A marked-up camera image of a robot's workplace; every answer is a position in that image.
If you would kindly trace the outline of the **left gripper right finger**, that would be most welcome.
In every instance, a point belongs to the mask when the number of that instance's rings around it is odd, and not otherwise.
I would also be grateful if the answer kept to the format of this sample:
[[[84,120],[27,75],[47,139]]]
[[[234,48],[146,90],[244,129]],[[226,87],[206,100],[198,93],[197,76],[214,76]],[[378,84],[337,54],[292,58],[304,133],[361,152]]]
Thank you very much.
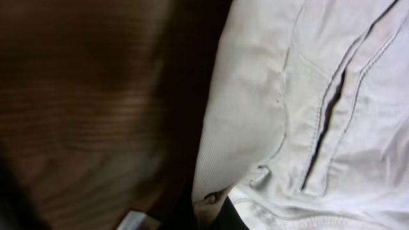
[[[230,198],[226,198],[216,219],[210,226],[211,230],[249,230],[237,213]]]

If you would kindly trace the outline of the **beige shorts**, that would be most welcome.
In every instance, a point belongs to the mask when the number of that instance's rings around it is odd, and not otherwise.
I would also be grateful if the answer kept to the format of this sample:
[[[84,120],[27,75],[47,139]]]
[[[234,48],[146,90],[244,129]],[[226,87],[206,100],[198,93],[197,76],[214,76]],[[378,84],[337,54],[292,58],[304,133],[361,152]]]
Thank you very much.
[[[408,0],[233,1],[192,202],[248,229],[408,228]]]

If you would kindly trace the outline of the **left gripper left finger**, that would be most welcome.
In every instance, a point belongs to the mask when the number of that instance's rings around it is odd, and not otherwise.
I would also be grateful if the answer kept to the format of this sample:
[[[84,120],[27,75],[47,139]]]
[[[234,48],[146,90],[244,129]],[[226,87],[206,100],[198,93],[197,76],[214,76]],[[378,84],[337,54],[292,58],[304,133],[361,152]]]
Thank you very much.
[[[10,169],[1,144],[1,230],[51,230]]]

